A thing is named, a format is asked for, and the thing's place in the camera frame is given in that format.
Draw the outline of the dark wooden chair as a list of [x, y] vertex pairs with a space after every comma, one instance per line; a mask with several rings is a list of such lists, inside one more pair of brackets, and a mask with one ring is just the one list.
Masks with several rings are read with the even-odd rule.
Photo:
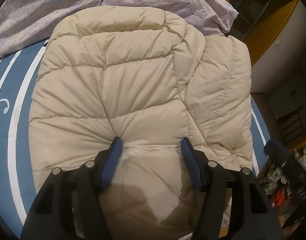
[[300, 116], [303, 109], [304, 106], [301, 105], [297, 109], [277, 119], [279, 131], [285, 144], [289, 144], [305, 134], [305, 128]]

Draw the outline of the beige quilted down jacket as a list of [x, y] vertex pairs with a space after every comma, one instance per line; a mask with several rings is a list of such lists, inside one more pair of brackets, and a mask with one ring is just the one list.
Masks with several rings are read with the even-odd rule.
[[93, 7], [54, 28], [32, 94], [29, 148], [36, 189], [109, 147], [123, 153], [100, 200], [114, 239], [179, 239], [203, 201], [180, 153], [252, 168], [251, 62], [232, 36], [204, 36], [149, 7]]

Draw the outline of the dark wooden shelf unit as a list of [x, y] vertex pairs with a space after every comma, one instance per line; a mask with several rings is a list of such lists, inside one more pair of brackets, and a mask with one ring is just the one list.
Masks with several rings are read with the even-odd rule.
[[238, 12], [229, 35], [247, 45], [252, 65], [273, 44], [299, 2], [299, 0], [226, 1]]

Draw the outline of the blue white striped bedsheet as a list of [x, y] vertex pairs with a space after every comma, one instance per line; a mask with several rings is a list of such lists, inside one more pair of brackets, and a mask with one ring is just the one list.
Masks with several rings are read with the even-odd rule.
[[79, 163], [113, 137], [125, 146], [122, 161], [143, 157], [152, 147], [175, 148], [182, 137], [189, 137], [196, 147], [209, 147], [214, 130], [200, 125], [197, 114], [185, 106], [178, 85], [182, 69], [170, 51], [158, 56], [136, 57], [107, 66], [76, 62], [42, 67], [46, 42], [40, 41], [0, 58], [0, 215], [9, 229], [19, 236], [36, 196], [34, 180], [49, 171], [50, 159], [34, 153], [29, 146], [30, 106], [34, 93], [63, 85], [77, 88], [75, 74], [95, 72], [95, 86], [100, 93], [88, 101], [76, 96], [73, 113], [55, 112], [50, 103], [35, 115], [36, 123], [63, 121], [77, 125], [75, 134], [84, 149], [70, 155]]

